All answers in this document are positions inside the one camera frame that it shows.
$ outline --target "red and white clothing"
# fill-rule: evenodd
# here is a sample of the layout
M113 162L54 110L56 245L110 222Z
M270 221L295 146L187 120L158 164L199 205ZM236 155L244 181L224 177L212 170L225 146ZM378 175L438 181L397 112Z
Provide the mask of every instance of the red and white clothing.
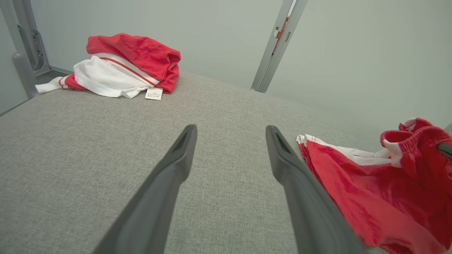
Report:
M393 254L444 253L452 240L452 145L420 118L381 135L377 153L297 137L306 164L363 243Z
M180 53L151 38L120 33L88 38L91 59L74 65L74 74L36 85L39 93L52 90L90 90L108 97L133 98L149 87L170 94L179 77Z

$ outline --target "white fabric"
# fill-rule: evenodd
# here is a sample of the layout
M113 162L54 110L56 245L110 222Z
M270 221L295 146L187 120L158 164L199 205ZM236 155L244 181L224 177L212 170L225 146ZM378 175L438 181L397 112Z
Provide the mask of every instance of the white fabric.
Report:
M407 131L412 131L414 130L414 127L416 127L416 118L410 118L408 120L406 120L405 122L402 123L403 126L406 127Z
M86 89L107 97L124 96L132 99L140 91L153 87L149 82L109 60L92 56L74 65L75 80ZM35 85L40 94L58 88L67 89L67 77L57 77L47 84Z
M63 78L63 77L56 77L56 78L52 79L49 83L42 84L42 85L35 85L36 90L38 91L38 93L44 94L44 93L48 93L53 90L56 90L58 88L62 88L60 86L60 84L58 83L58 81L60 81L61 78Z
M384 139L383 144L391 154L391 165L396 168L401 168L402 164L400 163L400 160L402 159L402 150L400 149L399 143L389 142Z
M345 155L354 163L361 166L390 164L391 163L390 156L393 155L391 151L389 151L386 148L381 151L378 151L377 153L371 153L355 148L330 145L328 143L323 142L320 138L316 138L311 135L297 136L298 144L303 144L305 147L307 147L308 141L315 142L323 146L331 147Z
M132 71L128 70L127 68L124 68L123 66L110 61L110 63L116 67L118 67L120 70L126 72L127 74L134 76L135 78L143 81L145 84L149 85L150 87L154 87L152 84L150 84L149 82L147 82L146 80L152 82L154 85L157 85L160 83L160 81L154 79L153 77L151 77L149 74L145 73L144 71L140 70L138 67L136 67L135 65L133 65L131 62L127 61L126 59L114 55L114 54L110 54L110 53L97 53L97 54L93 54L93 56L97 56L98 58L110 58L112 60L115 60L119 63L121 63L123 66L126 66L128 69L133 70L134 72L138 73L139 75L133 73Z

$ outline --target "white wall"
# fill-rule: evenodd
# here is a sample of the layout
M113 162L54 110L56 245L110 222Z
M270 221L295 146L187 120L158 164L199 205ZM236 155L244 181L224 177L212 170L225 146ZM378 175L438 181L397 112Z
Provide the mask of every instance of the white wall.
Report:
M0 113L3 113L28 98L12 61L16 48L1 11L0 35Z
M181 52L179 67L250 88L283 0L32 0L51 66L87 59L88 36L128 33Z
M267 91L381 129L452 122L452 1L309 0Z

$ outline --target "red stripe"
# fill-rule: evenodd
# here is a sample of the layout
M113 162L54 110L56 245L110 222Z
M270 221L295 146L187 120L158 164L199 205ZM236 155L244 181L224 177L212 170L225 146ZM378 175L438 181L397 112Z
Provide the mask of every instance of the red stripe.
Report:
M116 61L116 60L113 60L113 59L108 58L108 57L101 57L100 59L109 60L109 61L112 61L112 62L114 62L114 63L117 63L117 64L119 64L120 66L122 66L122 67L128 69L129 71L131 71L133 74L135 74L135 75L139 76L140 78L146 80L146 81L149 82L149 84L151 84L152 86L156 86L154 83L150 82L150 81L147 80L145 77L143 77L143 76L141 76L140 74L138 74L136 71L130 69L129 67L123 65L122 63L120 63L120 62L118 62L118 61Z
M64 78L60 78L60 80L58 80L58 83L60 84L61 88L64 89L63 85L61 84L61 80L62 80L62 79L64 79Z

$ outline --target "metal bracket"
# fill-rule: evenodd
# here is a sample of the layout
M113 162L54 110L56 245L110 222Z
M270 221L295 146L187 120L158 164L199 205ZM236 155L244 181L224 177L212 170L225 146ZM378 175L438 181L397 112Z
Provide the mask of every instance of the metal bracket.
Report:
M36 62L34 60L32 49L31 49L30 43L28 42L28 39L27 39L27 35L25 34L25 30L20 25L17 25L17 28L19 29L20 37L22 38L22 42L24 43L25 52L27 53L27 57L28 57L28 60L30 61L30 65L32 68L35 68Z
M44 52L44 46L42 45L41 34L36 29L33 29L32 33L33 33L33 43L34 46L36 47L36 52L38 53L38 62L36 63L36 66L33 67L33 71L36 73L42 69L44 63L47 62L47 59L46 53Z

